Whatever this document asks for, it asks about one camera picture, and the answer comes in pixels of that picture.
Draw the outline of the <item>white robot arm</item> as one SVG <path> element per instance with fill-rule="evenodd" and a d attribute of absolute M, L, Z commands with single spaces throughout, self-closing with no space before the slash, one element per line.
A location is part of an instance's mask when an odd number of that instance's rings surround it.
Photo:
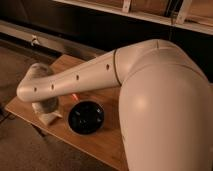
<path fill-rule="evenodd" d="M 211 171 L 213 89 L 177 45 L 152 39 L 52 76 L 30 67 L 17 88 L 25 102 L 118 86 L 129 171 Z"/>

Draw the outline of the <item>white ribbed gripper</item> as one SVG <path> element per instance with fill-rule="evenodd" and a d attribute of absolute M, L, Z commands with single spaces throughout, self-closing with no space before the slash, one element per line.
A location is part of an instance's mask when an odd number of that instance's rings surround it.
<path fill-rule="evenodd" d="M 50 98 L 40 102 L 34 102 L 32 107 L 35 112 L 39 113 L 51 113 L 54 112 L 59 105 L 59 100 L 57 98 Z"/>

